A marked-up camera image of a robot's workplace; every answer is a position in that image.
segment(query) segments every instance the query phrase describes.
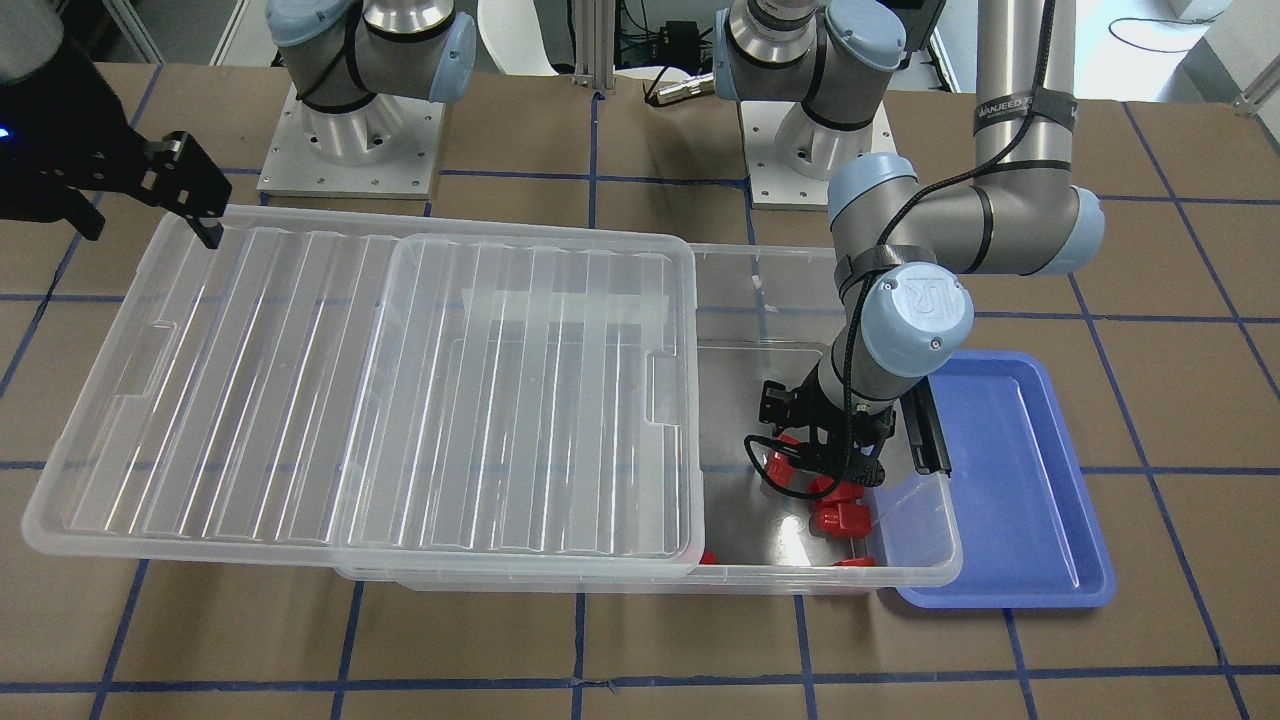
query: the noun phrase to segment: metal mounting plate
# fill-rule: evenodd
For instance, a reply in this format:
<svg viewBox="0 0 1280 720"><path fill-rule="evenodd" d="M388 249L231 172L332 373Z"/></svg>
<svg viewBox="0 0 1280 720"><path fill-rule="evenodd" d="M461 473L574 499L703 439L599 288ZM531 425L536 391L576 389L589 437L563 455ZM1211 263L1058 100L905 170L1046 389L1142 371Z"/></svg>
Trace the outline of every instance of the metal mounting plate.
<svg viewBox="0 0 1280 720"><path fill-rule="evenodd" d="M390 159L376 165L338 165L310 147L302 131L293 86L284 100L262 161L257 190L291 197L387 197L428 200L435 177L444 105L397 97L411 136Z"/></svg>
<svg viewBox="0 0 1280 720"><path fill-rule="evenodd" d="M751 179L751 204L771 210L824 210L827 182L792 170L778 154L778 126L795 102L740 102L742 151ZM896 152L884 105L872 120L872 152Z"/></svg>

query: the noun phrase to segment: translucent plastic lid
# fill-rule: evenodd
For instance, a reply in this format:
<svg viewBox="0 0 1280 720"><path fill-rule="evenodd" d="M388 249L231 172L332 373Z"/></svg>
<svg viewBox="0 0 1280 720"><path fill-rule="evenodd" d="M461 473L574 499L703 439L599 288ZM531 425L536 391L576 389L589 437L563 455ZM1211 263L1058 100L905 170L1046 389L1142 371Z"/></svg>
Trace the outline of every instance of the translucent plastic lid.
<svg viewBox="0 0 1280 720"><path fill-rule="evenodd" d="M703 550L678 238L166 218L24 518L49 552L675 577Z"/></svg>

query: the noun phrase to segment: clear plastic container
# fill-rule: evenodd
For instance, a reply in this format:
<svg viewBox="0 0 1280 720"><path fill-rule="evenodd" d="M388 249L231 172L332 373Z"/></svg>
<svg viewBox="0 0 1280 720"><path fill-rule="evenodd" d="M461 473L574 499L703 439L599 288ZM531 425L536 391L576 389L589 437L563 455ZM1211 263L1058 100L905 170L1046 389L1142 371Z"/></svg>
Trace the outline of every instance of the clear plastic container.
<svg viewBox="0 0 1280 720"><path fill-rule="evenodd" d="M225 223L215 252L157 228L24 516L38 550L476 591L865 592L960 570L948 480L905 443L868 493L876 568L831 566L854 548L813 538L742 455L760 380L803 378L842 323L829 250ZM698 564L704 538L782 537L788 555Z"/></svg>

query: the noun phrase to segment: blue plastic tray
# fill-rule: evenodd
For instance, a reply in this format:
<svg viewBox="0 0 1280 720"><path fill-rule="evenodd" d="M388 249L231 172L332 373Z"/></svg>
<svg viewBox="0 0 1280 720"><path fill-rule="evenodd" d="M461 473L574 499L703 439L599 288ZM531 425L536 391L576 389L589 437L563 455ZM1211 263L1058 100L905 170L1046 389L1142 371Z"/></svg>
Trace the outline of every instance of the blue plastic tray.
<svg viewBox="0 0 1280 720"><path fill-rule="evenodd" d="M961 351L931 375L964 566L919 607L1098 607L1115 571L1044 366Z"/></svg>

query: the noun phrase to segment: blue joint cap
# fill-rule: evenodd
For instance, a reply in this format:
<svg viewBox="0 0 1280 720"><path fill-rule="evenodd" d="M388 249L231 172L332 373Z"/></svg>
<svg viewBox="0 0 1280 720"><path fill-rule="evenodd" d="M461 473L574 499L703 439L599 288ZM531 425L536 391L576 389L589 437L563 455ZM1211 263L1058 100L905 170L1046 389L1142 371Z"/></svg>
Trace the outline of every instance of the blue joint cap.
<svg viewBox="0 0 1280 720"><path fill-rule="evenodd" d="M896 70L906 54L902 20L876 0L832 0L827 31L849 54L878 70Z"/></svg>
<svg viewBox="0 0 1280 720"><path fill-rule="evenodd" d="M874 282L863 306L861 338L872 359L888 373L928 375L969 337L973 299L951 270L933 263L908 263Z"/></svg>
<svg viewBox="0 0 1280 720"><path fill-rule="evenodd" d="M269 0L266 27L276 47L302 45L346 17L353 0Z"/></svg>
<svg viewBox="0 0 1280 720"><path fill-rule="evenodd" d="M893 178L915 179L911 161L895 152L869 152L840 168L827 183L827 227L836 223L850 202Z"/></svg>
<svg viewBox="0 0 1280 720"><path fill-rule="evenodd" d="M716 96L721 100L739 101L737 87L733 86L733 65L728 54L732 53L728 44L728 33L724 32L728 9L716 12L716 42L712 46L712 70L716 74Z"/></svg>
<svg viewBox="0 0 1280 720"><path fill-rule="evenodd" d="M1047 265L1030 273L1030 277L1074 273L1088 265L1102 247L1102 234L1107 227L1106 217L1102 214L1102 202L1098 201L1097 195L1088 190L1071 187L1080 199L1080 209L1076 211L1071 234L1068 236L1057 255Z"/></svg>
<svg viewBox="0 0 1280 720"><path fill-rule="evenodd" d="M431 78L429 102L457 102L467 94L471 70L476 67L476 22L466 13L453 18L453 27L444 40L440 64Z"/></svg>

